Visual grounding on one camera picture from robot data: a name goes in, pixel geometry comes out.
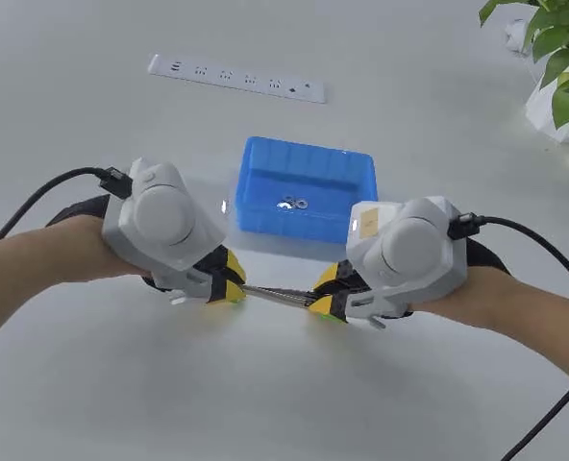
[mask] white power strip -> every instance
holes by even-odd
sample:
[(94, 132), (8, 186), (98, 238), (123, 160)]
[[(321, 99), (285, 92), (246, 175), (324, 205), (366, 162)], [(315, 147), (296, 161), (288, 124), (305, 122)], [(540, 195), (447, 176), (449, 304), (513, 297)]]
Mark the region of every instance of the white power strip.
[(152, 75), (189, 80), (201, 84), (244, 89), (312, 103), (325, 103), (325, 86), (321, 83), (294, 77), (260, 76), (253, 71), (241, 70), (206, 60), (168, 58), (163, 55), (155, 55), (150, 61), (148, 72)]

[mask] forearm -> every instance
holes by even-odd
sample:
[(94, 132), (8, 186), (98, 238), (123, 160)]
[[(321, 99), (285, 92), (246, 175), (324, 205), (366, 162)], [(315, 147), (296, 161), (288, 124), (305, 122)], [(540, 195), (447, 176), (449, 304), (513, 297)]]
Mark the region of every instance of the forearm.
[(34, 295), (60, 281), (53, 229), (0, 241), (0, 327)]
[(114, 255), (103, 222), (75, 216), (0, 241), (0, 327), (26, 301), (57, 283), (148, 274)]
[(569, 300), (521, 284), (493, 329), (547, 357), (569, 375)]
[(569, 375), (569, 300), (492, 268), (470, 268), (450, 296), (415, 305), (474, 327), (502, 333), (543, 354)]

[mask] hand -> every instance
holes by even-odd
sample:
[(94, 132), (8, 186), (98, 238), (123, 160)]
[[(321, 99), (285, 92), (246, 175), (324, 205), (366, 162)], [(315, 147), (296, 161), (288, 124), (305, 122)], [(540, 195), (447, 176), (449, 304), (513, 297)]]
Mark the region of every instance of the hand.
[(94, 216), (74, 216), (49, 228), (48, 246), (55, 254), (61, 281), (89, 281), (149, 273), (119, 258), (101, 236), (103, 221)]

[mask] black cable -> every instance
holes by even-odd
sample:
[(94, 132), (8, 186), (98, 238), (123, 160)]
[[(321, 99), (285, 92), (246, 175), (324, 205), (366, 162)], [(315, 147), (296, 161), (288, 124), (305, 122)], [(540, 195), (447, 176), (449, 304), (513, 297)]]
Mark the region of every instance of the black cable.
[[(534, 240), (545, 250), (547, 250), (553, 257), (555, 257), (560, 264), (569, 273), (569, 260), (563, 255), (558, 248), (548, 242), (543, 236), (536, 233), (534, 230), (527, 228), (519, 223), (505, 218), (497, 218), (494, 216), (477, 216), (474, 213), (468, 213), (459, 216), (451, 222), (449, 227), (449, 235), (454, 239), (460, 239), (464, 236), (474, 235), (479, 233), (479, 227), (486, 224), (497, 224), (507, 228), (519, 231), (527, 237)], [(569, 390), (562, 396), (562, 398), (541, 418), (541, 420), (528, 431), (528, 433), (508, 451), (508, 453), (501, 458), (501, 461), (510, 461), (519, 453), (527, 444), (529, 444), (538, 433), (545, 428), (545, 426), (566, 406), (569, 402)]]
[(108, 168), (106, 170), (103, 168), (85, 167), (67, 171), (66, 173), (62, 173), (53, 180), (50, 180), (41, 186), (33, 195), (29, 197), (26, 202), (24, 202), (24, 205), (22, 205), (19, 210), (15, 212), (7, 224), (3, 226), (3, 229), (0, 230), (0, 240), (9, 234), (17, 222), (22, 219), (22, 216), (24, 216), (28, 210), (31, 209), (31, 207), (47, 192), (62, 182), (82, 175), (96, 176), (101, 180), (101, 183), (99, 184), (101, 187), (119, 198), (126, 199), (131, 195), (131, 184), (133, 181), (127, 175), (121, 173), (115, 168)]

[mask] white flower pot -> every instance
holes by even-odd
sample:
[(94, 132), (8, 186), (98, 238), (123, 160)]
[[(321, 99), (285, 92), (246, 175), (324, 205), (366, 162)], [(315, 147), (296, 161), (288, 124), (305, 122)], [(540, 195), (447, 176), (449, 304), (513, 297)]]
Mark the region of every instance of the white flower pot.
[(569, 123), (561, 126), (558, 130), (554, 125), (552, 116), (552, 96), (557, 88), (557, 80), (554, 80), (542, 89), (541, 81), (536, 85), (531, 97), (526, 103), (526, 116), (534, 127), (558, 142), (569, 144)]

